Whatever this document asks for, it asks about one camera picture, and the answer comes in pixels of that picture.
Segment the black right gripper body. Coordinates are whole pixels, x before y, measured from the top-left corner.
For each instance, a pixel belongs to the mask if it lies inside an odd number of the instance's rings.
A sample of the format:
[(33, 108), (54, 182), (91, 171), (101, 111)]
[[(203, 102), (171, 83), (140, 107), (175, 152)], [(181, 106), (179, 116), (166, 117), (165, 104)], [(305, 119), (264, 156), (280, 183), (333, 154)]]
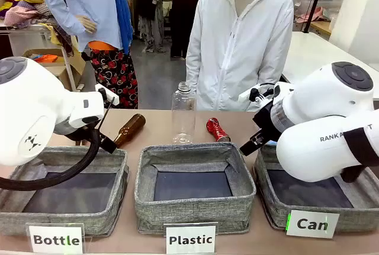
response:
[(285, 112), (282, 102), (273, 104), (270, 101), (253, 117), (260, 130), (252, 136), (253, 142), (278, 141), (285, 130)]

